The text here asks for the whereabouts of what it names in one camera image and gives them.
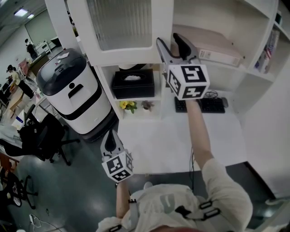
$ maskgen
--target black bag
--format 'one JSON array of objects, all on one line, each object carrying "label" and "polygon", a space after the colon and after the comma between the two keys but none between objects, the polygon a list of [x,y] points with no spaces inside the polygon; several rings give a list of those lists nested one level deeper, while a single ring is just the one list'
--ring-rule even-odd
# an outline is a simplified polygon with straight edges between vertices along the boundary
[{"label": "black bag", "polygon": [[33,54],[33,53],[35,53],[32,44],[28,44],[28,45],[27,45],[27,51],[29,52],[29,54]]}]

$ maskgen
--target black tissue box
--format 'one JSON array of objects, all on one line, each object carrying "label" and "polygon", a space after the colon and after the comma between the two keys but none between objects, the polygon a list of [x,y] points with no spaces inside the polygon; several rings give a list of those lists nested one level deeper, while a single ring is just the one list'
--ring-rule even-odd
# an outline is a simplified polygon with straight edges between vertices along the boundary
[{"label": "black tissue box", "polygon": [[[127,76],[141,77],[140,80],[125,81]],[[154,78],[152,69],[119,71],[115,73],[113,92],[117,99],[134,97],[154,97]]]}]

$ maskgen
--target black lid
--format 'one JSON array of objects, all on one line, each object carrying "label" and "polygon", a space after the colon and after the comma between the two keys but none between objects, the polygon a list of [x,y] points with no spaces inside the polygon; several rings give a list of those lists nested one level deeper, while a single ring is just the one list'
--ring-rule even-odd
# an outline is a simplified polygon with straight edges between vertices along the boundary
[{"label": "black lid", "polygon": [[[58,56],[69,53],[66,58]],[[37,84],[47,96],[57,94],[77,78],[87,65],[86,59],[72,48],[60,52],[51,58],[37,73]]]}]

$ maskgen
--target keyboard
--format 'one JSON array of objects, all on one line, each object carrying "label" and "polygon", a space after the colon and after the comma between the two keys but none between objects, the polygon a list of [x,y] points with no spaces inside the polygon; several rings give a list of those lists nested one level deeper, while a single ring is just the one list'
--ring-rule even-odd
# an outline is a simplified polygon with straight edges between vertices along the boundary
[{"label": "keyboard", "polygon": [[[174,98],[175,111],[177,113],[187,113],[185,101],[180,101],[177,97]],[[197,100],[202,113],[225,113],[225,107],[223,106],[222,99],[217,98],[202,98]]]}]

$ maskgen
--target small plant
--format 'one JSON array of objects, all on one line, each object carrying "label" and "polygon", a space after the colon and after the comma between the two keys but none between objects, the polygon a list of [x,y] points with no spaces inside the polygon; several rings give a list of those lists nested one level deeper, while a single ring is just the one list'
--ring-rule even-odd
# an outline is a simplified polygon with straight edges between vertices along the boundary
[{"label": "small plant", "polygon": [[151,102],[151,101],[143,101],[142,103],[141,103],[141,105],[142,105],[142,107],[143,107],[143,109],[144,110],[148,110],[148,111],[150,111],[151,112],[151,107],[153,107],[154,106],[154,104]]},{"label": "small plant", "polygon": [[135,101],[120,101],[120,107],[134,114],[134,110],[137,110],[137,103]]}]

